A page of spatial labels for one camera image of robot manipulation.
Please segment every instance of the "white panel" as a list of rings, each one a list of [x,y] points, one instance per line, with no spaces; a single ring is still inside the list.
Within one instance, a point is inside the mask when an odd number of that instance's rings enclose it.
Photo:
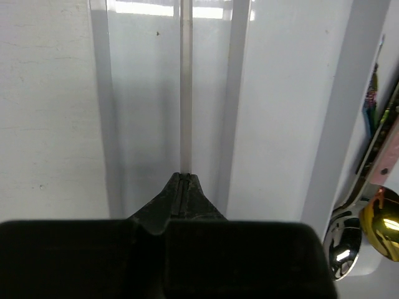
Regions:
[[[238,105],[243,81],[248,20],[251,18],[251,0],[234,1],[232,17],[226,82],[226,100],[224,103],[223,115],[223,133],[221,136],[221,154],[217,180],[218,193],[215,202],[216,207],[224,215],[226,215],[227,205],[229,202]]]
[[[109,2],[123,198],[130,215],[180,168],[179,1]],[[193,11],[193,173],[210,200],[216,195],[226,92],[228,5],[195,1]]]
[[[356,116],[374,68],[390,1],[354,0],[301,221],[324,238]]]
[[[0,221],[108,217],[86,1],[3,1],[0,52]]]
[[[300,219],[351,3],[252,3],[230,219]]]
[[[367,237],[362,234],[362,246],[360,248],[359,257],[355,266],[349,272],[348,277],[373,273],[380,265],[382,259],[382,254],[376,251],[368,242]]]

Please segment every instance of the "spoon handle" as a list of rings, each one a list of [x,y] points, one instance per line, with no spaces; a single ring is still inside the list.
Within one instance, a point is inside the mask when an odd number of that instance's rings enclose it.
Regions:
[[[362,161],[360,162],[356,172],[355,181],[353,182],[344,202],[334,209],[333,215],[342,213],[351,205],[359,201],[364,190],[368,186],[368,183],[371,183],[372,181],[377,182],[378,179],[381,179],[378,178],[377,173],[385,173],[385,171],[383,171],[384,168],[381,168],[383,165],[386,165],[386,168],[388,168],[388,172],[386,174],[392,170],[393,165],[395,165],[395,161],[399,155],[399,153],[396,153],[396,150],[399,151],[399,149],[396,149],[397,146],[395,146],[395,144],[398,145],[399,143],[392,140],[392,138],[396,136],[396,132],[399,131],[398,115],[399,82],[397,83],[391,98],[386,105],[382,119],[379,121],[379,126],[373,135],[373,138],[370,140],[368,148],[364,152]],[[388,146],[390,146],[390,143],[394,143],[392,144],[392,151],[387,150]],[[384,158],[385,153],[392,156],[389,159],[389,163],[388,160]]]
[[[381,152],[378,154],[376,165],[368,180],[371,184],[384,185],[399,158],[399,119],[395,121],[389,132]]]

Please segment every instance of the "spoon bowl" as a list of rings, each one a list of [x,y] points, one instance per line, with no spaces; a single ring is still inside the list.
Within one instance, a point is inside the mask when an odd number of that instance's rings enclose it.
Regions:
[[[386,258],[399,262],[399,196],[381,187],[360,211],[360,225],[367,240]]]
[[[359,218],[343,213],[332,221],[324,240],[329,267],[334,280],[341,280],[355,266],[362,244]]]

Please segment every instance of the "vertical strip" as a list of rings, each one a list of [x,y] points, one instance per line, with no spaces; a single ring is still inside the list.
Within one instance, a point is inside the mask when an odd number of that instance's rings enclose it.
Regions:
[[[226,100],[224,103],[223,131],[221,137],[218,195],[216,197],[216,207],[223,215],[226,215],[229,201],[238,104],[241,93],[241,81],[243,79],[243,63],[250,11],[251,0],[233,1]]]
[[[193,144],[193,0],[181,0],[180,12],[180,172],[191,173]]]
[[[113,95],[110,41],[108,36],[108,11],[106,0],[90,0],[90,28],[93,32],[95,75],[99,100],[102,143],[105,158],[110,218],[123,218],[122,167],[120,164],[117,111]]]
[[[390,0],[354,0],[302,211],[324,238],[356,117],[370,82]]]

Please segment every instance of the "colorful object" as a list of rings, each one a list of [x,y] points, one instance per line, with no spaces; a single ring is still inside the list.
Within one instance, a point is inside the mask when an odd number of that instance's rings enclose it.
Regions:
[[[371,138],[377,129],[377,90],[378,90],[378,76],[377,76],[378,64],[375,64],[370,84],[368,85],[366,98],[363,105],[363,114],[366,121],[367,136]]]
[[[361,163],[358,167],[357,171],[361,171],[360,177],[367,177],[368,173],[374,165],[374,162],[376,162],[376,159],[380,154],[381,148],[385,144],[386,140],[388,140],[388,136],[391,136],[389,133],[395,126],[395,123],[399,116],[399,110],[397,109],[397,107],[399,107],[399,81],[391,95],[391,98],[385,106],[384,114],[381,120],[378,121],[378,127],[377,131],[375,132],[375,136],[370,141],[369,146],[371,146],[372,149],[370,151],[367,150],[365,152],[365,156],[363,156],[363,159],[366,159],[366,162],[363,167]]]

